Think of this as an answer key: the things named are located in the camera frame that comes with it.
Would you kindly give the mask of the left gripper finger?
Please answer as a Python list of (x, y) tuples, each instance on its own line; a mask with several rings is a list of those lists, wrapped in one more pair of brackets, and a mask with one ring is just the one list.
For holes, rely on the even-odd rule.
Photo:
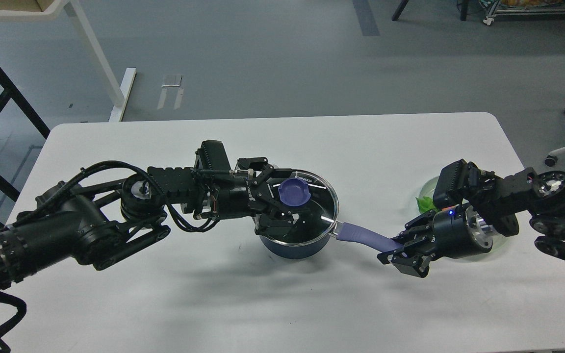
[(239, 158), (238, 170), (253, 170), (248, 177), (239, 177), (237, 191), (242, 193), (267, 193), (269, 187), (288, 179), (295, 172), (292, 168), (278, 168), (269, 163), (269, 159)]
[(318, 227), (311, 206), (290, 211), (272, 210), (254, 217), (257, 235), (278, 242), (309, 242), (318, 237)]

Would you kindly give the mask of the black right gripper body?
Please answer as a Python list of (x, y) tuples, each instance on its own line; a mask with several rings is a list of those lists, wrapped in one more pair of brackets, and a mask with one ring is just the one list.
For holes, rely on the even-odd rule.
[(472, 206), (455, 206), (438, 212), (432, 220), (431, 253), (435, 257), (460, 259), (487, 254), (492, 249), (492, 231), (484, 230), (482, 217)]

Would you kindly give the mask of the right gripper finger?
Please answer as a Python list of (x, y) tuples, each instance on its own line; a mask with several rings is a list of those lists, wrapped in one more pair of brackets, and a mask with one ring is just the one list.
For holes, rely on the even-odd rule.
[(430, 241), (434, 235), (433, 222), (438, 212), (424, 212), (405, 224), (404, 230), (394, 237), (400, 244), (411, 241)]
[(391, 245), (379, 250), (377, 259), (383, 264), (392, 264), (400, 273), (424, 278), (430, 272), (434, 250), (430, 246)]

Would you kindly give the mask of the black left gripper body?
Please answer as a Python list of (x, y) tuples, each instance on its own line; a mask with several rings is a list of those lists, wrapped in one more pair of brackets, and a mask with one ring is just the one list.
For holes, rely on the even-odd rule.
[(213, 220), (255, 217), (257, 210), (251, 207), (254, 201), (246, 177), (215, 176), (211, 182), (214, 200), (211, 212)]

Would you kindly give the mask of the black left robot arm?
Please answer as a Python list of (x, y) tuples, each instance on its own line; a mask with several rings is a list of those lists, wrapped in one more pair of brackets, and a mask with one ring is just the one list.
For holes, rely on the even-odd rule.
[(144, 171), (110, 160), (81, 169), (38, 196), (35, 210), (0, 227), (0, 353), (10, 351), (3, 335), (27, 310), (4, 292), (12, 283), (69, 257), (105, 270), (170, 234), (168, 217), (190, 233), (251, 217), (255, 233), (273, 243), (320, 243), (328, 226), (299, 174), (266, 158), (238, 159), (231, 168), (223, 143), (211, 139), (196, 150), (193, 167)]

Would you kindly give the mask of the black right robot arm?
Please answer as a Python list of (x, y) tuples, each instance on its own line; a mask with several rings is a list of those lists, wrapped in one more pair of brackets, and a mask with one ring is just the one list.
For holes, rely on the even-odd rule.
[(460, 159), (444, 167), (433, 194), (434, 208), (405, 225), (394, 250), (378, 259), (401, 273), (424, 278), (431, 261), (489, 253), (494, 238), (519, 233), (516, 214), (531, 214), (539, 233), (534, 244), (565, 261), (565, 172), (536, 174), (526, 168), (501, 178)]

